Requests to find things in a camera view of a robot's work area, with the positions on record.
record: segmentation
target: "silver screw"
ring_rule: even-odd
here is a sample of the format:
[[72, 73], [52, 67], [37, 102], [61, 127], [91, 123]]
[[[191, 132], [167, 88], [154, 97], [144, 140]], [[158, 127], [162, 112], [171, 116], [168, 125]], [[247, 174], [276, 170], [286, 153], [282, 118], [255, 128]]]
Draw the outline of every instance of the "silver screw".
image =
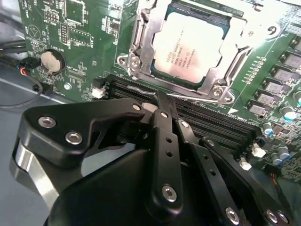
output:
[[239, 224], [239, 217], [231, 207], [226, 208], [226, 215], [233, 224]]
[[166, 198], [166, 200], [169, 202], [175, 202], [177, 200], [177, 193], [171, 186], [168, 185], [163, 186], [162, 194], [164, 198]]
[[44, 128], [52, 128], [56, 126], [56, 121], [53, 118], [47, 116], [40, 117], [38, 119], [38, 123], [41, 127]]
[[70, 89], [72, 89], [72, 85], [70, 83], [66, 82], [64, 84], [64, 88], [65, 88], [65, 90], [70, 90]]
[[137, 68], [140, 66], [140, 59], [136, 56], [131, 58], [131, 62], [132, 62], [132, 66], [134, 68]]
[[137, 111], [141, 110], [141, 107], [139, 107], [138, 105], [133, 105], [133, 108]]
[[267, 210], [266, 213], [271, 221], [273, 221], [274, 223], [278, 222], [277, 217], [275, 216], [275, 214], [272, 211]]
[[288, 219], [286, 218], [286, 216], [285, 216], [282, 212], [278, 211], [278, 215], [280, 216], [280, 218], [281, 218], [284, 222], [286, 222], [286, 223], [288, 224]]
[[77, 132], [67, 133], [65, 139], [72, 145], [79, 145], [83, 141], [83, 137]]
[[214, 146], [214, 142], [212, 140], [207, 140], [207, 142], [211, 145]]
[[182, 126], [184, 126], [185, 128], [188, 128], [188, 127], [189, 127], [188, 123], [185, 122], [185, 121], [181, 121], [181, 124], [182, 124]]
[[126, 63], [125, 59], [122, 57], [118, 59], [118, 62], [120, 65], [124, 65]]
[[231, 102], [232, 101], [232, 97], [225, 97], [225, 102], [226, 103], [229, 103], [229, 102]]
[[215, 97], [218, 97], [222, 94], [223, 90], [221, 88], [215, 88], [214, 91], [213, 91], [213, 95]]
[[161, 115], [162, 115], [164, 118], [168, 118], [168, 115], [167, 115], [165, 112], [161, 112]]

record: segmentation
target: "black cable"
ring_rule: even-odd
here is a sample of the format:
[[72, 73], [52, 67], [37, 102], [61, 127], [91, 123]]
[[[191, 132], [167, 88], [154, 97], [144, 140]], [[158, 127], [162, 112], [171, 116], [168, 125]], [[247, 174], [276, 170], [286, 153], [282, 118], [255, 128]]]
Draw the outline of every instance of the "black cable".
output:
[[8, 41], [8, 42], [0, 43], [0, 49], [19, 47], [25, 45], [26, 45], [25, 40]]
[[21, 33], [24, 32], [23, 25], [21, 23], [8, 17], [7, 15], [4, 15], [3, 13], [0, 13], [0, 22], [11, 26], [12, 28], [16, 29], [17, 31], [19, 31]]
[[23, 106], [29, 105], [29, 104], [35, 102], [36, 100], [38, 100], [38, 98], [41, 96], [41, 94], [43, 92], [43, 87], [42, 87], [41, 83], [38, 80], [34, 79], [33, 77], [31, 77], [31, 76], [28, 75], [27, 78], [29, 78], [31, 81], [33, 81], [34, 83], [36, 83], [38, 85], [39, 91], [36, 94], [36, 96], [33, 97], [30, 100], [27, 100], [27, 101], [19, 103], [19, 104], [15, 104], [15, 105], [0, 105], [0, 109], [19, 108], [19, 107], [23, 107]]
[[26, 53], [26, 47], [15, 47], [15, 48], [6, 48], [1, 49], [0, 54], [8, 54], [8, 53]]

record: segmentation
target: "gray surface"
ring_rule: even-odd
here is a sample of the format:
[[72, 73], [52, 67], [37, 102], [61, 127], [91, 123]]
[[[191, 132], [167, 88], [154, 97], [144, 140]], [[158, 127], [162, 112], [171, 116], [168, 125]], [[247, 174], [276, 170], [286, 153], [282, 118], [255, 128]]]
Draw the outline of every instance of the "gray surface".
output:
[[[32, 84], [29, 79], [21, 76], [16, 69], [8, 69], [0, 65], [0, 104], [13, 104], [29, 99], [33, 96], [30, 92]], [[54, 100], [40, 98], [33, 105], [52, 105], [70, 102], [62, 97], [52, 96]], [[43, 199], [17, 183], [8, 170], [9, 161], [16, 140], [16, 133], [21, 114], [26, 109], [0, 110], [0, 226], [41, 226], [48, 216], [48, 209]], [[98, 169], [108, 162], [125, 154], [132, 146], [124, 150], [111, 150], [91, 156], [83, 162], [82, 173]], [[271, 180], [258, 170], [251, 169], [253, 177], [263, 186], [269, 194], [277, 199]], [[279, 179], [279, 183], [287, 196], [294, 215], [301, 225], [301, 187], [288, 180]]]

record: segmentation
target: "blue capacitor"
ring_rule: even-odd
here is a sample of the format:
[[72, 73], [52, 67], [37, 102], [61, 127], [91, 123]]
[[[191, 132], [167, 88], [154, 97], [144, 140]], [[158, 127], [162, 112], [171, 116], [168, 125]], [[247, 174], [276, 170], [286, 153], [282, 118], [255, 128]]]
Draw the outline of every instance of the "blue capacitor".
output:
[[297, 91], [293, 94], [293, 98], [297, 101], [299, 105], [301, 105], [301, 90]]
[[262, 124], [263, 133], [267, 136], [271, 136], [274, 134], [272, 124], [270, 122], [264, 122]]
[[271, 155], [271, 159], [275, 166], [278, 166], [279, 164], [282, 163], [282, 159], [279, 157], [279, 155], [277, 153], [273, 153]]
[[297, 114], [291, 106], [282, 107], [280, 109], [280, 113], [282, 114], [283, 118], [287, 121], [292, 121], [297, 118]]

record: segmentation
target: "small component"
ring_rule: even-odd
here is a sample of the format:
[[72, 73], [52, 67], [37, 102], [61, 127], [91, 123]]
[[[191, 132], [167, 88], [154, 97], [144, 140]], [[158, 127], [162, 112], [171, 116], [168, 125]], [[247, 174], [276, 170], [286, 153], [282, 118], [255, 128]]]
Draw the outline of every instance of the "small component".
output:
[[280, 93], [282, 88], [283, 88], [283, 85], [276, 84], [276, 83], [270, 81], [267, 83], [267, 85], [264, 89], [268, 92], [278, 94], [278, 93]]
[[292, 121], [297, 118], [296, 112], [293, 110], [291, 106], [288, 105], [282, 107], [280, 109], [280, 113], [282, 114], [283, 118], [288, 121]]
[[[42, 94], [44, 95], [48, 95], [49, 93], [52, 93], [53, 92], [53, 85], [48, 85], [46, 83], [43, 83], [43, 82], [40, 82], [42, 87], [43, 87], [43, 92]], [[32, 87], [32, 90], [35, 91], [35, 92], [39, 92], [40, 88], [37, 84], [35, 84], [33, 87]]]
[[301, 41], [298, 42], [294, 49], [297, 51], [301, 51]]
[[265, 111], [265, 108], [263, 106], [259, 106], [254, 103], [250, 103], [248, 105], [248, 110], [254, 114], [262, 115]]
[[266, 78], [266, 80], [263, 82], [262, 86], [264, 87], [265, 91], [279, 94], [281, 91], [289, 91], [291, 87], [283, 84], [281, 81]]
[[93, 86], [101, 89], [104, 86], [105, 82], [106, 82], [106, 78], [93, 79]]
[[266, 152], [256, 143], [253, 144], [251, 150], [254, 157], [262, 158], [266, 154]]
[[256, 100], [264, 105], [269, 105], [274, 100], [274, 97], [272, 94], [260, 93]]
[[274, 145], [271, 143], [270, 139], [267, 139], [265, 137], [260, 137], [258, 139], [257, 144], [259, 147], [261, 147], [263, 150], [269, 150], [271, 149]]
[[66, 67], [63, 55], [55, 49], [47, 49], [41, 54], [41, 65], [49, 75], [57, 75]]
[[281, 97], [271, 94], [270, 92], [262, 89], [256, 91], [254, 98], [264, 105], [270, 105], [272, 101], [277, 102], [281, 99]]
[[241, 168], [243, 168], [246, 171], [249, 171], [250, 168], [252, 168], [252, 165], [249, 164], [244, 157], [240, 158], [239, 165]]
[[290, 78], [293, 77], [292, 72], [287, 72], [285, 70], [279, 69], [273, 76], [275, 79], [281, 80], [281, 81], [289, 81]]
[[274, 79], [280, 81], [297, 81], [301, 76], [298, 73], [292, 72], [290, 69], [276, 65], [270, 71], [270, 74]]
[[288, 130], [288, 129], [283, 129], [281, 132], [284, 133], [284, 134], [288, 134], [288, 133], [290, 132], [290, 130]]
[[97, 98], [97, 99], [103, 98], [104, 93], [105, 93], [105, 88], [101, 88], [101, 89], [94, 88], [92, 90], [92, 96], [95, 97], [95, 98]]
[[264, 115], [265, 112], [272, 111], [273, 108], [267, 105], [263, 105], [262, 103], [259, 103], [257, 101], [251, 100], [248, 105], [247, 109], [256, 114], [256, 115]]
[[297, 36], [290, 45], [294, 50], [301, 51], [301, 37]]
[[29, 71], [29, 70], [37, 68], [40, 65], [41, 65], [41, 60], [40, 59], [28, 56], [28, 57], [22, 59], [18, 66], [19, 67], [25, 67], [25, 69], [27, 71]]
[[273, 143], [274, 145], [279, 145], [279, 144], [282, 143], [282, 141], [281, 141], [281, 140], [278, 140], [278, 139], [273, 139], [272, 143]]
[[283, 130], [283, 126], [282, 125], [274, 124], [273, 131], [274, 131], [275, 134], [280, 133], [282, 130]]
[[301, 57], [297, 54], [293, 54], [290, 52], [285, 52], [282, 56], [280, 61], [292, 68], [300, 68], [301, 66]]
[[282, 163], [282, 159], [279, 157], [279, 155], [277, 153], [273, 153], [271, 155], [271, 159], [275, 166], [278, 166], [279, 164]]
[[262, 124], [263, 133], [267, 136], [273, 135], [273, 128], [270, 122], [265, 122]]
[[277, 153], [281, 160], [287, 160], [291, 157], [286, 146], [281, 146], [277, 149]]
[[293, 94], [293, 98], [301, 105], [301, 90]]

